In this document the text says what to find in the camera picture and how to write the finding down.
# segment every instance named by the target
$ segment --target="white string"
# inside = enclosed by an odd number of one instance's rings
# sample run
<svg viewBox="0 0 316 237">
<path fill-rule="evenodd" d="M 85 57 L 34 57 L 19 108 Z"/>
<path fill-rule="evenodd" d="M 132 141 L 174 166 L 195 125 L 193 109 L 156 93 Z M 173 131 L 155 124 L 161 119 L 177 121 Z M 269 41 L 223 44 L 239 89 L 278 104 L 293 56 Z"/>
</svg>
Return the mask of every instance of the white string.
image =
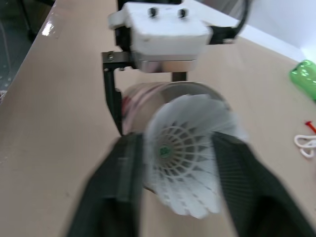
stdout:
<svg viewBox="0 0 316 237">
<path fill-rule="evenodd" d="M 294 143 L 300 148 L 301 154 L 307 158 L 312 159 L 315 155 L 316 136 L 296 135 Z"/>
</svg>

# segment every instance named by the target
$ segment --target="shuttlecock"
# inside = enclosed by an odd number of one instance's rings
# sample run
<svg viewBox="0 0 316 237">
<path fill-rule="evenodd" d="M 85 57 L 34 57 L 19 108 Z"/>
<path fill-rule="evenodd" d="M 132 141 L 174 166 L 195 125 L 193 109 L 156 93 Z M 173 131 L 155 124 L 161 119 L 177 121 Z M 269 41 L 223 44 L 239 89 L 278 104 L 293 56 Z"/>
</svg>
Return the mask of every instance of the shuttlecock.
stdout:
<svg viewBox="0 0 316 237">
<path fill-rule="evenodd" d="M 244 138 L 234 113 L 208 95 L 184 95 L 163 105 L 145 131 L 146 185 L 175 213 L 218 213 L 220 183 L 210 135 Z"/>
</svg>

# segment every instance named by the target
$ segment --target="table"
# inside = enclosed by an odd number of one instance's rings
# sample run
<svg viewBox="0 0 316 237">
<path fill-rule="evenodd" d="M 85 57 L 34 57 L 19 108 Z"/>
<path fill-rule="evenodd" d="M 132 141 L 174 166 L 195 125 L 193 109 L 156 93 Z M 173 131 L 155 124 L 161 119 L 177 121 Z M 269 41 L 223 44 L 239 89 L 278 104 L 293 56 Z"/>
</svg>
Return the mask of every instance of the table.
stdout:
<svg viewBox="0 0 316 237">
<path fill-rule="evenodd" d="M 57 1 L 55 10 L 59 3 L 64 15 L 58 34 L 37 36 L 0 106 L 2 236 L 62 236 L 86 179 L 119 136 L 105 103 L 101 61 L 101 52 L 118 50 L 107 29 L 115 1 Z M 311 134 L 303 121 L 315 118 L 316 110 L 289 81 L 296 64 L 239 39 L 207 47 L 189 79 L 227 99 L 258 159 L 316 226 L 316 166 L 293 144 L 294 135 Z M 123 91 L 139 82 L 168 80 L 170 74 L 117 73 Z M 225 207 L 196 220 L 172 213 L 145 191 L 142 212 L 145 237 L 236 235 Z"/>
</svg>

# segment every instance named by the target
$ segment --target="white wall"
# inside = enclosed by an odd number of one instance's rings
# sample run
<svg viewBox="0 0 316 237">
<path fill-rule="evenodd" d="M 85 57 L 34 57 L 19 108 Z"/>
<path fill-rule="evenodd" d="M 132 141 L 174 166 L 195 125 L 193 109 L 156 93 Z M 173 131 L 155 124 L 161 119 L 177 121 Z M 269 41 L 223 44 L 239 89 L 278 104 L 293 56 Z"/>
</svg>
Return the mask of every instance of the white wall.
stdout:
<svg viewBox="0 0 316 237">
<path fill-rule="evenodd" d="M 316 0 L 255 0 L 248 24 L 302 49 L 316 62 Z"/>
</svg>

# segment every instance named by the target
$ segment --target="black metal frame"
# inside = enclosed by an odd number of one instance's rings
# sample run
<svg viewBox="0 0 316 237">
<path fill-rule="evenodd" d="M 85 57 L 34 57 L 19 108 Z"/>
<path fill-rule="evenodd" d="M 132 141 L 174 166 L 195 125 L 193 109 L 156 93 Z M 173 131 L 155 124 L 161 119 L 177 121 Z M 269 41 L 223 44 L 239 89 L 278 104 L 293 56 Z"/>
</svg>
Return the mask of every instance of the black metal frame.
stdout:
<svg viewBox="0 0 316 237">
<path fill-rule="evenodd" d="M 114 70 L 119 68 L 124 71 L 125 67 L 136 69 L 131 53 L 123 52 L 105 52 L 102 53 L 103 60 L 103 79 L 104 89 L 108 108 L 113 117 L 115 125 L 120 133 L 122 133 L 122 94 L 115 87 Z M 187 73 L 172 73 L 172 81 L 187 80 Z"/>
</svg>

